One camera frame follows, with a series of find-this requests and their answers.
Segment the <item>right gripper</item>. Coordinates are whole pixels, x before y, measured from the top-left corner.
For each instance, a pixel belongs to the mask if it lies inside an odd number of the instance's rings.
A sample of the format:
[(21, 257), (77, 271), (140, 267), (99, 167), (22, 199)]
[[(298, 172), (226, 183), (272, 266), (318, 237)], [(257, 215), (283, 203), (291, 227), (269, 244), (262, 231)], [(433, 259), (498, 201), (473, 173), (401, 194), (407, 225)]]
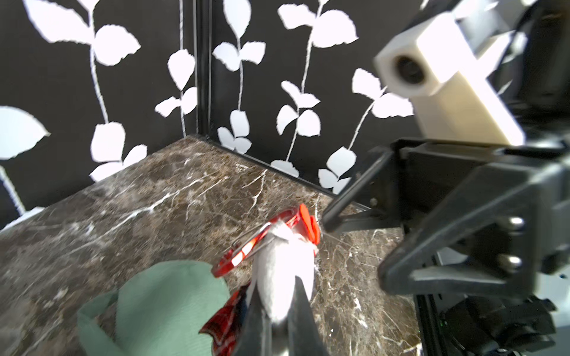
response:
[(526, 298), (569, 264), (569, 151), (401, 139), (404, 241), (378, 267), (392, 295)]

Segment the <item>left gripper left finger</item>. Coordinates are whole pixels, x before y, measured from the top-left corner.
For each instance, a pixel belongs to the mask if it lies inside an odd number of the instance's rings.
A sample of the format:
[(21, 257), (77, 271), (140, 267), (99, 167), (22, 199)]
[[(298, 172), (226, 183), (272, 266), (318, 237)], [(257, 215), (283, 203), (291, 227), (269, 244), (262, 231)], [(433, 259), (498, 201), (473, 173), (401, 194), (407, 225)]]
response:
[(272, 325), (265, 313), (258, 287), (255, 286), (245, 323), (232, 355), (271, 356), (272, 354)]

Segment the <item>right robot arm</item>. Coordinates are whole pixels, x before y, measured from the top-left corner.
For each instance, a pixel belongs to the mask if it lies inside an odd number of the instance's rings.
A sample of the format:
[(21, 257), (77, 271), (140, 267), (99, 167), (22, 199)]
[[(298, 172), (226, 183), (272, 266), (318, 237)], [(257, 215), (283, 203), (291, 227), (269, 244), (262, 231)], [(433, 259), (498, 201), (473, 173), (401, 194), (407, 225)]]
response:
[(403, 230), (377, 275), (426, 355), (567, 355), (569, 3), (431, 1), (374, 65), (421, 136), (373, 148), (325, 229)]

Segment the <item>green corduroy bag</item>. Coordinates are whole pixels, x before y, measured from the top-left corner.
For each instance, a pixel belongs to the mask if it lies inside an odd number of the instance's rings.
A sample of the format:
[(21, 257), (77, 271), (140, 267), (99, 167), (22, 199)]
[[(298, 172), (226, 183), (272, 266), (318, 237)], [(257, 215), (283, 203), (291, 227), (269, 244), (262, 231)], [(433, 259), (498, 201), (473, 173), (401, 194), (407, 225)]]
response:
[(77, 313), (87, 355), (211, 355), (202, 326), (227, 302), (211, 265), (174, 260), (153, 265)]

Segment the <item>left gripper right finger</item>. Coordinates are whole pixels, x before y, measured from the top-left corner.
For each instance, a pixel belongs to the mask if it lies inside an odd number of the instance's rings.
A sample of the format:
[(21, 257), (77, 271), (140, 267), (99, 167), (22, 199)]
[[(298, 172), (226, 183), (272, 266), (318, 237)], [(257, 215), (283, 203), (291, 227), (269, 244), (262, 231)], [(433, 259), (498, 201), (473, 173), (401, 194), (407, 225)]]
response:
[(291, 356), (329, 355), (319, 335), (310, 302), (300, 277), (295, 278), (295, 289), (287, 316), (288, 350)]

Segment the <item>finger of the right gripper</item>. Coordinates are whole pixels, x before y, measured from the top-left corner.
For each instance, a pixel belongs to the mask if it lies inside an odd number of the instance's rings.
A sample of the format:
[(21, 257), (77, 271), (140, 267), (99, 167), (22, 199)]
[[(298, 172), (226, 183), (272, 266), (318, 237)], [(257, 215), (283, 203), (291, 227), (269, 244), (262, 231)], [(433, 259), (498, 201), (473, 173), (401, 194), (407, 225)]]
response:
[(355, 176), (325, 209), (322, 225), (329, 233), (400, 226), (399, 168), (391, 148), (369, 151)]

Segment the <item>white red plush charm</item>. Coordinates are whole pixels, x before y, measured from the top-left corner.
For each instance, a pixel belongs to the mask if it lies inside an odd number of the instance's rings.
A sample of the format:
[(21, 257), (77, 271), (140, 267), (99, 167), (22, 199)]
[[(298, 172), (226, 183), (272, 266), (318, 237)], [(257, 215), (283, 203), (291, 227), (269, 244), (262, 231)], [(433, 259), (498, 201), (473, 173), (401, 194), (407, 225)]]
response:
[(307, 206), (286, 209), (267, 222), (236, 238), (212, 267), (214, 277), (224, 277), (248, 258), (252, 259), (249, 282), (201, 328), (212, 338), (212, 354), (232, 355), (248, 313), (255, 286), (272, 325), (272, 355), (289, 355), (287, 316), (295, 278), (303, 281), (308, 301), (313, 298), (316, 255), (321, 230)]

